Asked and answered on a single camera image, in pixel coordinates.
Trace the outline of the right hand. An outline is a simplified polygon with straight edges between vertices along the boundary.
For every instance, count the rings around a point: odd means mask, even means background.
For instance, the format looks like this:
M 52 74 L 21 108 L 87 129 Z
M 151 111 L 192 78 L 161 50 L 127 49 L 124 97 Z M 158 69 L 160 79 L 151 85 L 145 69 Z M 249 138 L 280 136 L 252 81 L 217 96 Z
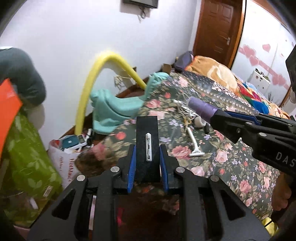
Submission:
M 290 199 L 291 194 L 292 191 L 287 181 L 287 175 L 280 172 L 271 198 L 273 210 L 280 211 L 281 209 L 285 209 L 288 206 L 288 200 Z

